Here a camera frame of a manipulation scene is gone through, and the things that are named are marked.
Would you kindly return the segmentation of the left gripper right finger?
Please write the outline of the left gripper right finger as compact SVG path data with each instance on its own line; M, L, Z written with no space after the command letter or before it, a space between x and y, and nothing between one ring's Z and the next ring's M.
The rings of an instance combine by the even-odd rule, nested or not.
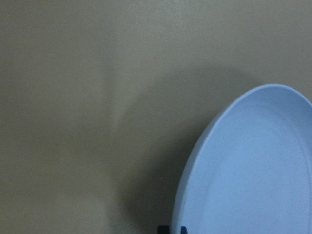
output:
M187 228L185 226L181 226L180 234L188 234Z

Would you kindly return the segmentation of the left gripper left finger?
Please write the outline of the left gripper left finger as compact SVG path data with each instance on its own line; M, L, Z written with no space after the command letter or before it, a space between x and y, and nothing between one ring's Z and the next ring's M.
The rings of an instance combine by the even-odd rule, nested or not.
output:
M157 234L170 234L170 228L168 225L160 225L157 228Z

